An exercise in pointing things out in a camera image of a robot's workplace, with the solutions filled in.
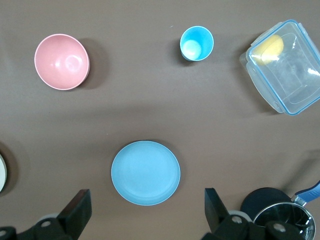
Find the light blue plate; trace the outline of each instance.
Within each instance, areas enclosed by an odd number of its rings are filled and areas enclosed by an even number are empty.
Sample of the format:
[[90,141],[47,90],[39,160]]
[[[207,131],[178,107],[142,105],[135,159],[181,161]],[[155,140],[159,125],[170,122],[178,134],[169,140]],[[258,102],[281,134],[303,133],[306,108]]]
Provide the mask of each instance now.
[[115,156],[111,178],[124,199],[151,206],[174,194],[180,181],[180,167],[165,146],[154,141],[136,141]]

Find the blue cup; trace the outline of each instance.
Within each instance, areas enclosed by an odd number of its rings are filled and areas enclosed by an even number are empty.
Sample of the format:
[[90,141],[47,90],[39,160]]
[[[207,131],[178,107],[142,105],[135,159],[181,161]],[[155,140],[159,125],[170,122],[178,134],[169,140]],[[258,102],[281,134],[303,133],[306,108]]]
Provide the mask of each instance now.
[[188,28],[181,37],[182,56],[188,61],[201,61],[207,58],[214,48],[214,37],[203,26]]

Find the brown table surface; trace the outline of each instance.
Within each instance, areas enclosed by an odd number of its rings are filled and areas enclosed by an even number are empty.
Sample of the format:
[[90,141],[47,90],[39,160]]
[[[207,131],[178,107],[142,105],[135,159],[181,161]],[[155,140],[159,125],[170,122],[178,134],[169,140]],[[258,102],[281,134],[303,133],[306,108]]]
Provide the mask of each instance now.
[[[258,188],[291,197],[311,187],[320,176],[320,102],[297,116],[275,112],[239,57],[288,19],[319,48],[319,10],[319,0],[1,1],[0,152],[9,176],[0,226],[24,231],[90,189],[93,213],[80,240],[198,240],[210,230],[204,188],[238,210]],[[195,25],[215,43],[190,63],[179,40]],[[57,33],[90,57],[74,90],[48,87],[34,67],[40,41]],[[180,164],[177,191],[155,206],[126,201],[111,181],[115,155],[137,140],[164,144]],[[306,208],[320,224],[320,199]]]

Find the blue container lid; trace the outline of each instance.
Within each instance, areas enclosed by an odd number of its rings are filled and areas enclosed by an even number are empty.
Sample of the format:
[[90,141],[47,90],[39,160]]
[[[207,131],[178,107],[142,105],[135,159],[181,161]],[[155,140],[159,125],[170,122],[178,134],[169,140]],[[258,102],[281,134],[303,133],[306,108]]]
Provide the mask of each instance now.
[[246,52],[257,90],[279,113],[297,115],[320,99],[320,53],[301,23],[280,22]]

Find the pink bowl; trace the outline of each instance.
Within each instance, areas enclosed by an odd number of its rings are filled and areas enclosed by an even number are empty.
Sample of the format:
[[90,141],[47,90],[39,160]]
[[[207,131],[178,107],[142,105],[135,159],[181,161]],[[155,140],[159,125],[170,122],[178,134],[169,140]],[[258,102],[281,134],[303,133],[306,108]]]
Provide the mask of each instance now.
[[66,34],[54,34],[40,42],[35,51],[34,65],[47,85],[58,90],[70,90],[86,79],[90,60],[77,39]]

